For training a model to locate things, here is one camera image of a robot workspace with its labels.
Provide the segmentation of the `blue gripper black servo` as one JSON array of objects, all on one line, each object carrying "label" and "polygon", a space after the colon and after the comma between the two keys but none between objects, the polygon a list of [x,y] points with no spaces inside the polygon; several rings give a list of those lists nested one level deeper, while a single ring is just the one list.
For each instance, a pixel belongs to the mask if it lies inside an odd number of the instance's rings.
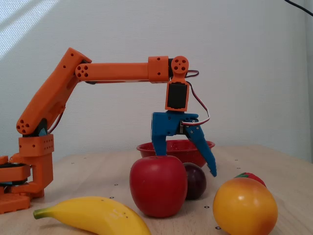
[{"label": "blue gripper black servo", "polygon": [[178,111],[154,112],[152,114],[151,137],[156,156],[167,155],[166,136],[185,135],[205,159],[211,174],[217,176],[215,157],[198,124],[199,115]]}]

